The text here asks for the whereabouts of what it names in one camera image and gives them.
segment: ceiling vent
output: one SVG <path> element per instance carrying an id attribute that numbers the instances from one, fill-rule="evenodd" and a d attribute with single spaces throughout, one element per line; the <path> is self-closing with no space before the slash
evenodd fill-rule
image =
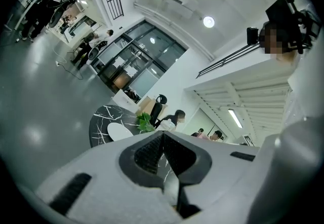
<path id="1" fill-rule="evenodd" d="M 198 8 L 196 0 L 166 0 L 167 10 L 175 12 L 186 19 L 190 19 L 192 13 Z"/>

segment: table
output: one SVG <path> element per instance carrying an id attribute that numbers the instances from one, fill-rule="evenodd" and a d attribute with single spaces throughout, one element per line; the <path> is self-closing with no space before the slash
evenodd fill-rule
<path id="1" fill-rule="evenodd" d="M 138 135 L 142 132 L 142 130 L 138 129 L 139 120 L 134 113 L 116 105 L 104 105 L 95 111 L 90 120 L 89 139 L 91 147 L 113 142 L 107 131 L 107 127 L 110 123 L 123 124 L 133 135 Z M 172 205 L 176 205 L 179 181 L 164 154 L 161 156 L 158 163 L 157 175 L 164 180 L 165 196 Z"/>

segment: grey floor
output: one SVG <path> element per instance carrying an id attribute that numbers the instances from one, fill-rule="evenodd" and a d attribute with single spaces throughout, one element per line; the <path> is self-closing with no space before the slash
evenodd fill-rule
<path id="1" fill-rule="evenodd" d="M 0 153 L 16 182 L 35 190 L 53 171 L 90 149 L 93 112 L 112 91 L 88 66 L 78 80 L 55 60 L 69 47 L 53 34 L 14 43 L 17 32 L 0 36 Z"/>

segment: potted plant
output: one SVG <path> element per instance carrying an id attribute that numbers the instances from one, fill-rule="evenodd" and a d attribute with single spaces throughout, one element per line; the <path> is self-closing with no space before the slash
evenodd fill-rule
<path id="1" fill-rule="evenodd" d="M 140 125 L 138 127 L 139 130 L 144 132 L 151 132 L 155 130 L 153 125 L 150 123 L 151 116 L 149 114 L 142 113 L 141 115 L 138 115 L 137 118 L 140 120 Z"/>

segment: fluorescent light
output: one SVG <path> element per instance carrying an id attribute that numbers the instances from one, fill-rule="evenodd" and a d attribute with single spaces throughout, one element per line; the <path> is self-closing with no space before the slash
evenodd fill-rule
<path id="1" fill-rule="evenodd" d="M 207 17 L 204 18 L 204 25 L 207 28 L 211 28 L 211 27 L 213 27 L 215 25 L 215 21 L 214 21 L 214 19 L 212 17 L 207 16 Z"/>
<path id="2" fill-rule="evenodd" d="M 233 117 L 234 121 L 236 122 L 237 126 L 239 128 L 242 128 L 241 123 L 238 121 L 237 116 L 235 115 L 235 112 L 232 109 L 229 109 L 228 112 L 231 114 L 231 116 Z"/>

